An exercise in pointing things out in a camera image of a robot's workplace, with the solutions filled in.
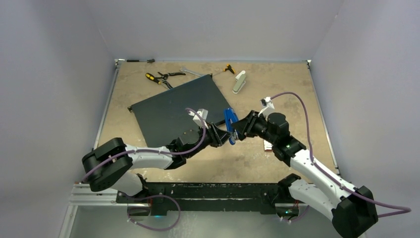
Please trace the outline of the blue stapler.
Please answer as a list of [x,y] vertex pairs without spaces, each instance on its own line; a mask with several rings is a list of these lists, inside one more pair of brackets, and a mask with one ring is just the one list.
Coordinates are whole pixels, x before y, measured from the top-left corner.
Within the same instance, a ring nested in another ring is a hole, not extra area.
[[224,110],[224,119],[227,131],[231,133],[229,138],[229,143],[235,145],[236,140],[238,139],[237,131],[233,128],[232,124],[238,121],[238,117],[233,108],[229,107]]

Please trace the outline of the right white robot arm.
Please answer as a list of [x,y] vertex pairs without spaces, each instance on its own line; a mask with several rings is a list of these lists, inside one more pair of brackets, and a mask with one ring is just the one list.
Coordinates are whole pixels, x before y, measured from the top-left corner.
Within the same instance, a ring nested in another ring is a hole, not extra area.
[[285,115],[271,113],[264,118],[251,111],[232,123],[232,127],[240,140],[257,136],[271,143],[278,160],[310,179],[306,182],[296,178],[281,185],[278,188],[281,200],[306,203],[328,218],[343,238],[358,238],[378,222],[375,205],[363,199],[373,199],[372,192],[365,186],[355,187],[317,159],[311,159],[309,149],[291,135]]

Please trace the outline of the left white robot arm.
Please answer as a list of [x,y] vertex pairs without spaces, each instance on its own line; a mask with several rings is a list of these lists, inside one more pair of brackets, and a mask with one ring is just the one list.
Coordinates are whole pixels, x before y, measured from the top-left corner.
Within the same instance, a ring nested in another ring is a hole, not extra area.
[[82,158],[85,170],[83,182],[92,192],[112,188],[128,195],[134,202],[141,203],[148,196],[146,180],[133,169],[155,168],[177,169],[206,147],[224,145],[232,133],[208,123],[198,131],[188,130],[169,144],[157,147],[136,147],[115,137]]

